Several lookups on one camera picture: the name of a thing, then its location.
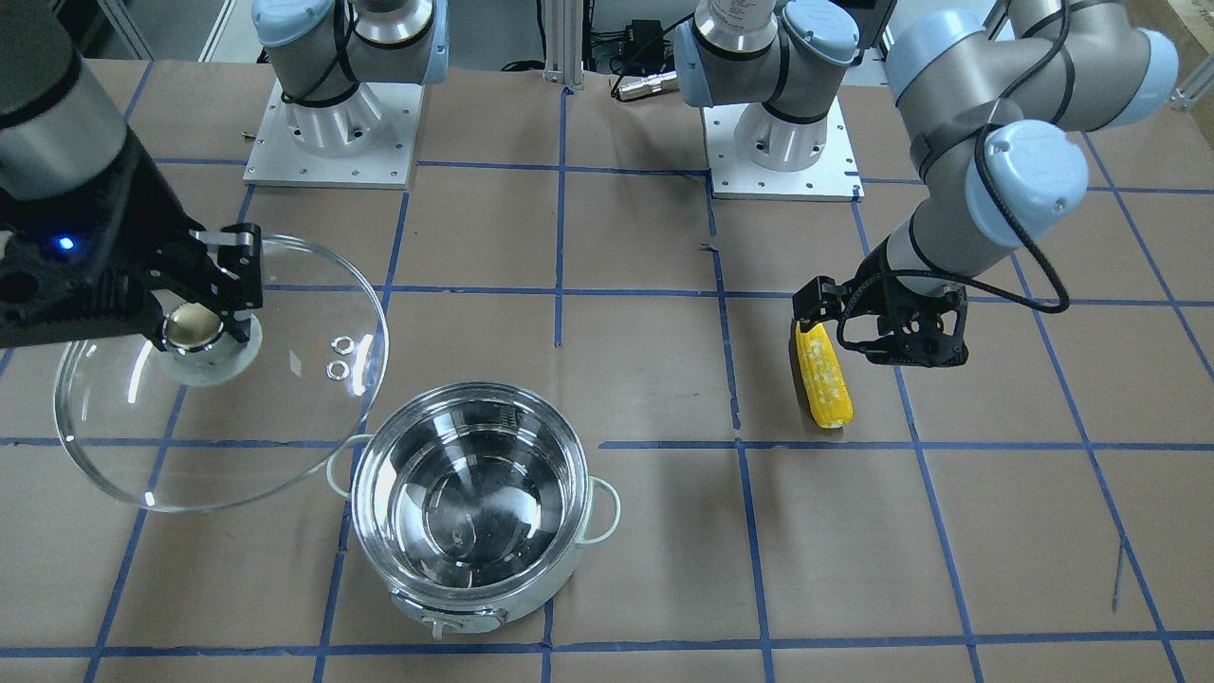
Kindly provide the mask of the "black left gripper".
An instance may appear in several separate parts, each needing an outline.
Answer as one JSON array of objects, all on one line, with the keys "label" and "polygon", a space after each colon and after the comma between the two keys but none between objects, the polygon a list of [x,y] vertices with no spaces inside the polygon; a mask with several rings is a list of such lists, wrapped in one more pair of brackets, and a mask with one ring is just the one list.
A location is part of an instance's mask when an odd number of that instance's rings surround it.
[{"label": "black left gripper", "polygon": [[[970,278],[934,267],[894,268],[886,245],[869,252],[845,284],[815,277],[798,290],[798,325],[836,321],[836,345],[880,366],[963,366]],[[877,338],[844,338],[846,323],[862,315],[875,315]]]}]

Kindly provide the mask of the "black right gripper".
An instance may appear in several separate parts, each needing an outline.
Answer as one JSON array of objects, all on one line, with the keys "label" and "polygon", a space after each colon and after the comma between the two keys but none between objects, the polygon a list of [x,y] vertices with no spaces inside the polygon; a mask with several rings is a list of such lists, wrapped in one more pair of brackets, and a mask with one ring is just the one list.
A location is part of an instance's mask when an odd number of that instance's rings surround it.
[{"label": "black right gripper", "polygon": [[203,304],[238,345],[262,298],[262,233],[192,220],[135,133],[79,189],[2,197],[1,345],[142,336],[168,351],[157,292]]}]

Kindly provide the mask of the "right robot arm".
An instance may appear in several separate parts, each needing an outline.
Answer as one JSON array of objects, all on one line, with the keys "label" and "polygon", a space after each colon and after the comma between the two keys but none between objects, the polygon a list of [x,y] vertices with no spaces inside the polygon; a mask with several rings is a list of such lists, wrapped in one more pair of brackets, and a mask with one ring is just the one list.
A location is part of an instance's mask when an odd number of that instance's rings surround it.
[{"label": "right robot arm", "polygon": [[[273,66],[253,183],[403,184],[444,1],[256,1]],[[141,336],[253,345],[263,234],[192,220],[44,1],[2,4],[2,346]]]}]

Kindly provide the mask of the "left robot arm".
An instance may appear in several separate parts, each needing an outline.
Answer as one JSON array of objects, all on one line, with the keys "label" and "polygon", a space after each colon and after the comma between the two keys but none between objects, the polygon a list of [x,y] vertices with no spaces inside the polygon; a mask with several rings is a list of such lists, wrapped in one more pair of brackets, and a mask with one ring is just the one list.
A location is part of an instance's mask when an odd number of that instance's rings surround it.
[{"label": "left robot arm", "polygon": [[[957,368],[968,289],[1045,314],[1070,298],[1038,241],[1087,194],[1068,140],[1138,123],[1165,104],[1179,56],[1131,25],[1119,1],[1010,1],[997,42],[965,8],[942,8],[896,38],[886,82],[927,199],[838,284],[816,277],[793,298],[798,328],[873,315],[877,337],[846,341],[884,366]],[[795,172],[817,155],[844,74],[866,50],[833,1],[702,1],[673,30],[688,106],[745,106],[736,141],[750,160]]]}]

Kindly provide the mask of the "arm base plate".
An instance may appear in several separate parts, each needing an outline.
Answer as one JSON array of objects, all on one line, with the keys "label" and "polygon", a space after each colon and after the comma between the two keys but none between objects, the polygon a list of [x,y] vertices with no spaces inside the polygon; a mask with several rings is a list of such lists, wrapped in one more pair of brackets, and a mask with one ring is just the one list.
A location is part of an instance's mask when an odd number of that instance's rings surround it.
[{"label": "arm base plate", "polygon": [[847,203],[864,197],[838,99],[823,120],[777,120],[762,104],[700,110],[711,197]]},{"label": "arm base plate", "polygon": [[361,82],[351,99],[312,108],[287,104],[278,82],[248,155],[254,186],[407,190],[425,87]]}]

